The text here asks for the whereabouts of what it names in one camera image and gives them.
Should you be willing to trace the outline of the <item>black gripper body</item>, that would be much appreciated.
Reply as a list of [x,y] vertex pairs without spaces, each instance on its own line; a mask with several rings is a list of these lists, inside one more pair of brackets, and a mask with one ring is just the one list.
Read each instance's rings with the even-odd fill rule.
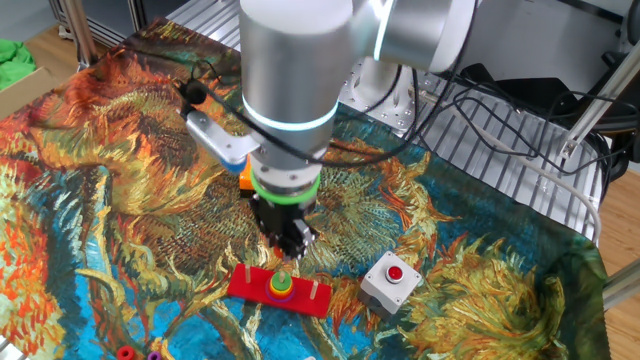
[[[312,198],[309,201],[298,204],[282,205],[268,201],[258,194],[254,194],[249,200],[249,205],[253,211],[259,230],[266,237],[270,233],[286,235],[290,241],[290,248],[292,248],[294,236],[293,221],[295,219],[303,219],[306,222],[305,217],[310,215],[315,209],[316,199]],[[319,233],[316,229],[314,230],[317,238]]]

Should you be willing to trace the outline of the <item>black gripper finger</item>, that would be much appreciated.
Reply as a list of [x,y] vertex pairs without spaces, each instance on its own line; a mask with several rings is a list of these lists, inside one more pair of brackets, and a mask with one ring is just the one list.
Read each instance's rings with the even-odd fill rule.
[[267,242],[276,257],[283,261],[290,261],[292,259],[290,254],[290,241],[286,235],[270,233],[267,236]]
[[293,221],[293,246],[290,257],[300,260],[307,254],[307,248],[315,241],[316,232],[303,219]]

